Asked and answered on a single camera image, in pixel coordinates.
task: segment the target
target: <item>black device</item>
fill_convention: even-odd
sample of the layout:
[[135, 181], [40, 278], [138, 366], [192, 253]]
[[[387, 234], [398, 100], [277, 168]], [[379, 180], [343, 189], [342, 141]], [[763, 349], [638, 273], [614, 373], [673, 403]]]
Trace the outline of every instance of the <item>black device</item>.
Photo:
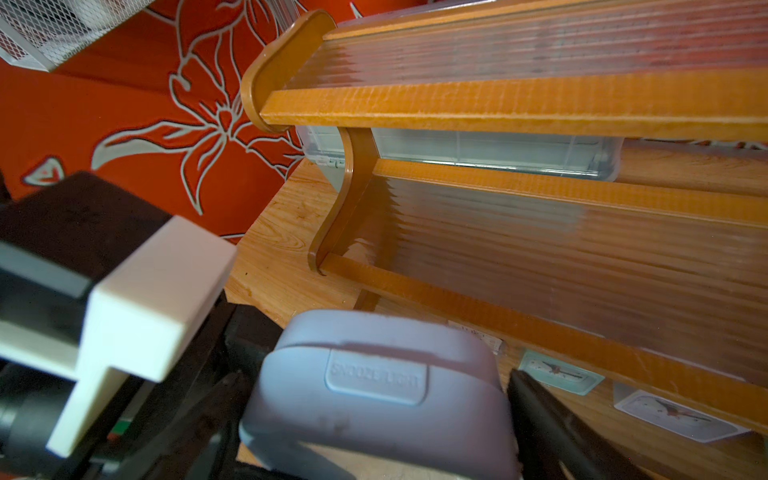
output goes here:
[[[62, 204], [62, 198], [71, 203]], [[57, 226], [58, 210], [46, 207], [51, 202], [58, 210], [75, 212], [76, 221]], [[53, 259], [61, 268], [82, 271], [84, 264], [90, 265], [88, 278], [93, 282], [170, 217], [88, 174], [22, 203], [0, 210], [0, 239], [26, 254]], [[107, 215], [109, 209], [124, 215]], [[99, 223], [94, 218], [108, 220]], [[94, 232], [105, 236], [106, 243]], [[42, 241], [43, 234], [63, 238], [52, 243], [50, 238]], [[83, 242], [98, 255], [73, 260], [68, 249], [81, 249]], [[0, 274], [0, 315], [5, 315], [0, 321], [27, 322], [29, 328], [77, 341], [83, 298], [62, 296], [13, 271]], [[25, 304], [31, 313], [25, 314]], [[0, 472], [53, 480], [296, 478], [236, 461], [240, 417], [260, 365], [282, 331], [255, 307], [228, 303], [221, 293], [165, 380], [152, 386], [127, 430], [116, 439], [109, 436], [147, 383], [136, 376], [122, 384], [67, 458], [53, 455], [45, 445], [74, 383], [0, 360]], [[526, 480], [566, 478], [561, 465], [573, 478], [649, 478], [527, 373], [513, 371], [507, 392]]]

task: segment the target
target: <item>white flower pattern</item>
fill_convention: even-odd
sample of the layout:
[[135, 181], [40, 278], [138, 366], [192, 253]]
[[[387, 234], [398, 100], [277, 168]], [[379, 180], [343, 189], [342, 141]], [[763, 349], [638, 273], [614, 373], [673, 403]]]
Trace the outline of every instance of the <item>white flower pattern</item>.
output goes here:
[[[280, 33], [269, 8], [260, 0], [194, 2], [198, 15], [199, 8], [208, 7], [213, 23], [222, 17], [226, 22], [209, 31], [192, 29], [193, 37], [189, 39], [184, 11], [192, 6], [187, 6], [187, 1], [179, 2], [175, 19], [149, 9], [146, 12], [176, 28], [179, 65], [168, 78], [168, 88], [173, 102], [189, 121], [161, 120], [110, 134], [94, 149], [91, 169], [133, 155], [174, 155], [180, 158], [180, 177], [189, 201], [203, 215], [200, 192], [204, 179], [229, 145], [264, 162], [282, 181], [303, 153], [293, 130], [281, 135], [258, 131], [245, 115], [240, 100], [240, 82], [247, 65], [239, 65], [238, 56], [252, 61]], [[248, 50], [246, 55], [242, 55], [244, 48]]]

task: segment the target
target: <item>wood grain surface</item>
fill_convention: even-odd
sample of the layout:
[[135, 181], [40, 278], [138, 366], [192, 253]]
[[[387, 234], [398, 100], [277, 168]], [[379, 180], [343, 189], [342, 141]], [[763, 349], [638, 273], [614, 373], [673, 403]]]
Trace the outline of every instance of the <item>wood grain surface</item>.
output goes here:
[[768, 141], [768, 68], [274, 91], [276, 125]]
[[331, 211], [310, 244], [308, 261], [313, 272], [320, 272], [325, 260], [341, 237], [360, 197], [365, 193], [379, 160], [379, 149], [370, 128], [339, 128], [344, 145], [344, 181]]
[[768, 228], [768, 199], [763, 197], [387, 159], [379, 160], [374, 174], [469, 190]]
[[768, 197], [768, 152], [625, 140], [616, 181]]
[[[238, 244], [239, 256], [227, 283], [227, 297], [258, 307], [281, 326], [307, 310], [352, 309], [360, 288], [310, 271], [309, 245], [331, 209], [336, 192], [319, 169], [304, 161]], [[382, 298], [377, 313], [445, 323], [444, 316]], [[498, 333], [486, 330], [487, 333]], [[514, 339], [499, 357], [502, 384], [519, 364]], [[587, 424], [658, 478], [766, 478], [763, 439], [749, 434], [715, 444], [699, 444], [642, 422], [613, 408], [606, 380], [589, 395], [552, 392]], [[243, 449], [240, 459], [253, 461]], [[363, 478], [381, 478], [368, 472]]]
[[290, 124], [270, 125], [263, 121], [259, 112], [270, 94], [285, 86], [323, 43], [323, 35], [335, 27], [336, 23], [328, 12], [308, 12], [276, 41], [267, 45], [248, 67], [240, 82], [240, 94], [248, 118], [261, 131], [288, 130]]

